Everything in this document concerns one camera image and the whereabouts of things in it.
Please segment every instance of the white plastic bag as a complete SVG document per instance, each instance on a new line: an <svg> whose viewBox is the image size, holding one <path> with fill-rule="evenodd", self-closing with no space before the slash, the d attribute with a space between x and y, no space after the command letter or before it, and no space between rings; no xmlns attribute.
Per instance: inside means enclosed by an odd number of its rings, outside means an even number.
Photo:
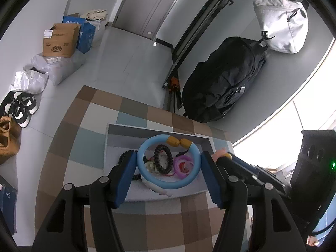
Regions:
<svg viewBox="0 0 336 252"><path fill-rule="evenodd" d="M43 57L42 54L38 54L31 59L31 64L37 70L43 73L48 72L49 79L54 86L76 72L84 62L85 55L79 50L76 50L70 58Z"/></svg>
<svg viewBox="0 0 336 252"><path fill-rule="evenodd" d="M48 74L39 73L32 69L25 69L17 71L14 82L10 85L10 91L23 91L30 94L41 93L47 83Z"/></svg>
<svg viewBox="0 0 336 252"><path fill-rule="evenodd" d="M104 35L104 31L105 31L105 26L107 24L107 20L102 19L102 20L94 20L94 21L88 21L88 22L96 27L95 35L93 36L93 40L91 44L92 47L96 47L100 45L101 43L101 40Z"/></svg>
<svg viewBox="0 0 336 252"><path fill-rule="evenodd" d="M261 36L269 48L283 53L297 53L308 33L307 11L300 2L256 0L253 2Z"/></svg>

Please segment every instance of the pink hair tie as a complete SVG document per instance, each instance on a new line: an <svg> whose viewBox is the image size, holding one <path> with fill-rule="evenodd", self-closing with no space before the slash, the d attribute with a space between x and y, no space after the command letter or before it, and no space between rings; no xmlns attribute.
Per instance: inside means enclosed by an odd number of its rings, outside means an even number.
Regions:
<svg viewBox="0 0 336 252"><path fill-rule="evenodd" d="M184 165L187 165L187 170L186 171L181 170L181 166L183 165L182 163L184 163ZM178 178L184 179L191 172L191 170L194 166L194 163L193 163L193 160L189 156L181 155L181 156L178 156L174 159L173 166L174 166L174 171L175 171L176 175L178 176Z"/></svg>

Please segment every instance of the cardboard box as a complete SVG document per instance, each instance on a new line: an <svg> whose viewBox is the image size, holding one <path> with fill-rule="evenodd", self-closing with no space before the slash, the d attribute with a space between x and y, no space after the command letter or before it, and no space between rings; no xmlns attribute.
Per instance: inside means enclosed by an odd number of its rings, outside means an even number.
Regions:
<svg viewBox="0 0 336 252"><path fill-rule="evenodd" d="M77 17L78 14L72 14L69 16L63 17L63 23L69 23L69 24L80 24L80 30L79 30L79 38L77 43L77 49L81 51L83 54L88 52L91 49L92 40L96 31L96 27L84 18Z"/></svg>
<svg viewBox="0 0 336 252"><path fill-rule="evenodd" d="M70 58L76 50L79 24L58 23L44 31L43 56Z"/></svg>
<svg viewBox="0 0 336 252"><path fill-rule="evenodd" d="M210 142L212 138L109 123L107 124L105 137L104 175L108 175L113 166L118 164L119 157L122 153L127 150L139 149L141 144L145 142L148 138L159 134L172 135L177 139L189 139L197 145L200 153L202 153L203 151L208 151L210 154L213 154L215 151ZM156 146L157 145L153 145L149 147L145 152L145 156L148 159L153 156ZM175 157L179 152L185 151L185 149L181 146L176 148L169 145L167 146L171 150L173 157ZM176 176L166 177L162 175L156 175L155 177L168 182L179 180ZM207 189L208 188L204 181L202 171L200 171L195 180L192 181L189 185L183 188L171 190L171 193L173 194L172 198L177 198L200 193L206 191ZM143 185L141 181L132 181L125 201L152 201L168 198L169 197L166 195L159 195L158 193L153 192L145 185Z"/></svg>

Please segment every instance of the white tray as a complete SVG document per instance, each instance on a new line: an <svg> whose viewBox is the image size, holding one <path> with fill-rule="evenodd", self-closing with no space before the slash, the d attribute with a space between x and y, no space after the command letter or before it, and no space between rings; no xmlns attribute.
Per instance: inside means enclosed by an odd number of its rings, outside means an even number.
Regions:
<svg viewBox="0 0 336 252"><path fill-rule="evenodd" d="M158 134L168 134L176 137L177 139L186 138L194 142L200 150L200 153L203 151L208 151L210 154L213 154L213 147L211 146L210 139L206 137L200 137L189 134L180 134L180 133L170 133L164 131L150 130L146 128L118 125L118 124L108 124L106 130L106 139L105 139L105 154L104 154L104 174L107 175L113 166L118 164L119 157L122 153L127 150L137 150L141 144L148 138L158 135ZM154 154L155 147L154 145L145 152L145 156L149 159ZM176 156L179 152L185 151L182 147L171 147L169 149L172 151L173 157ZM166 176L157 176L157 178L163 181L177 181L176 176L166 177ZM206 183L203 178L203 174L200 171L196 179L189 185L172 190L172 197L166 195L159 195L154 191L148 189L142 184L141 181L132 181L129 191L126 196L128 202L131 201L152 201L152 200L162 200L168 198L176 198L187 196L191 194L196 194L207 190Z"/></svg>

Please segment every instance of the blue foam ring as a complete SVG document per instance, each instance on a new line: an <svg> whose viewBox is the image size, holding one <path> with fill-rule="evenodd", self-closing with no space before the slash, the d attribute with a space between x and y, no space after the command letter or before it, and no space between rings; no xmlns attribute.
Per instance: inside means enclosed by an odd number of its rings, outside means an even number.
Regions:
<svg viewBox="0 0 336 252"><path fill-rule="evenodd" d="M193 160L194 160L194 167L191 170L191 172L189 173L189 175L179 181L176 182L165 182L165 181L161 181L157 178L155 178L154 176L152 176L152 174L146 169L144 163L143 163L143 156L145 151L152 146L153 144L157 144L157 143L165 143L168 139L170 135L167 134L159 134L156 136L153 136L149 139L147 139L139 148L138 150L138 154L137 154L137 166L139 168L139 171L141 173L141 175L147 180L150 181L152 183L154 183L155 185L159 186L160 188L164 188L164 189L177 189L177 188L182 188L186 185L189 185L192 181L194 181L194 179L196 178L196 176L199 173L199 170L201 169L201 155L200 155L200 151L198 150L197 146L195 143L192 143L189 147L189 152L191 153L191 155L193 156Z"/></svg>

